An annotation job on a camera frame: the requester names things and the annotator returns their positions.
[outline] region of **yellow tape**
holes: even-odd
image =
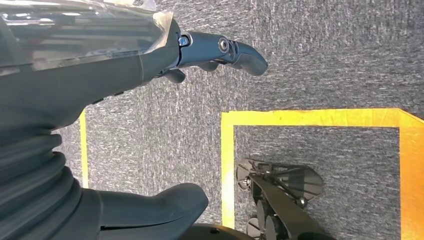
[[[79,135],[81,138],[81,170],[82,170],[82,187],[89,188],[89,161],[87,154],[87,126],[86,112],[83,110],[79,116]]]
[[[424,121],[398,108],[231,111],[221,118],[222,224],[235,226],[234,126],[400,128],[401,239],[424,239]]]

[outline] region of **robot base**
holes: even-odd
[[[244,159],[237,166],[236,180],[256,205],[246,233],[194,224],[179,240],[335,240],[303,211],[323,191],[323,180],[312,168]]]

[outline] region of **gray carpet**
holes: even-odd
[[[185,70],[96,105],[87,114],[90,187],[154,195],[181,182],[210,199],[221,222],[220,114],[234,110],[402,108],[424,118],[420,0],[160,0],[180,27],[255,46],[268,72]],[[81,177],[79,125],[59,131]],[[309,164],[325,192],[307,211],[339,240],[400,239],[398,131],[238,127],[236,158]],[[252,203],[236,193],[237,228]]]

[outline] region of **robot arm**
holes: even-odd
[[[181,83],[186,67],[227,65],[254,76],[268,68],[251,46],[183,32],[169,13],[98,1],[0,0],[0,34],[9,129],[70,125],[85,106],[154,78]]]

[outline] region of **black metal bracket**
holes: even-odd
[[[312,168],[244,159],[236,180],[256,204],[246,228],[255,240],[334,240],[302,210],[323,191],[323,180]]]

